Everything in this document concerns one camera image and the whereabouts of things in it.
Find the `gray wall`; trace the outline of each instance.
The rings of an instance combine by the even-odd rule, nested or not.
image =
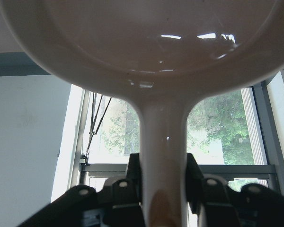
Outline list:
[[[0,77],[0,227],[50,202],[70,87],[51,75]]]

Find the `white screw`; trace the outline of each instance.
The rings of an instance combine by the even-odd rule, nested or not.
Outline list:
[[[79,191],[79,195],[87,195],[89,193],[89,191],[87,189],[81,189]]]
[[[208,179],[206,182],[209,186],[216,186],[218,184],[218,182],[214,179]]]
[[[125,187],[127,187],[127,182],[126,181],[121,181],[120,183],[119,183],[119,187],[121,187],[121,188],[125,188]]]

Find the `white spoon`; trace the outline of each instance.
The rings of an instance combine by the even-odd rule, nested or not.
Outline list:
[[[0,0],[0,8],[46,71],[135,107],[148,227],[186,226],[191,108],[284,68],[284,0]]]

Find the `window frame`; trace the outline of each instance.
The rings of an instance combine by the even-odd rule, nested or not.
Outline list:
[[[230,181],[234,178],[266,179],[268,187],[284,196],[284,159],[276,132],[267,81],[251,86],[261,128],[267,165],[199,165],[204,174],[214,174]],[[89,164],[82,166],[80,183],[86,177],[125,175],[127,164]]]
[[[37,64],[35,64],[24,52],[0,53],[0,76],[19,76],[19,75],[50,75]],[[284,196],[284,158],[277,135],[275,121],[271,104],[269,101],[267,85],[274,76],[266,81],[252,86],[254,99],[260,128],[262,131],[262,139],[264,142],[267,165],[266,166],[215,166],[215,165],[201,165],[200,168],[204,173],[218,174],[224,178],[261,178],[263,176],[269,177],[268,186],[273,190],[281,193]],[[74,154],[75,160],[78,162],[78,157],[81,153]],[[79,183],[82,183],[86,174],[90,173],[95,176],[114,176],[125,174],[126,164],[90,164],[89,166],[82,166],[76,164],[75,174],[80,176]]]

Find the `window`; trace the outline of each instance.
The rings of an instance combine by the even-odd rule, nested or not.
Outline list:
[[[139,120],[133,108],[111,99],[99,125],[110,100],[99,97],[94,101],[94,112],[99,106],[95,121],[99,130],[89,148],[90,165],[81,172],[81,182],[97,191],[108,177],[125,175],[129,154],[139,152]],[[187,152],[194,155],[203,173],[222,176],[236,191],[245,184],[259,183],[284,194],[284,179],[276,180],[284,169],[274,165],[282,162],[282,156],[274,153],[279,145],[271,144],[274,129],[268,126],[273,118],[266,97],[262,83],[205,99],[193,108],[187,120]],[[91,106],[82,152],[88,145]],[[196,217],[188,213],[189,226],[196,226]]]

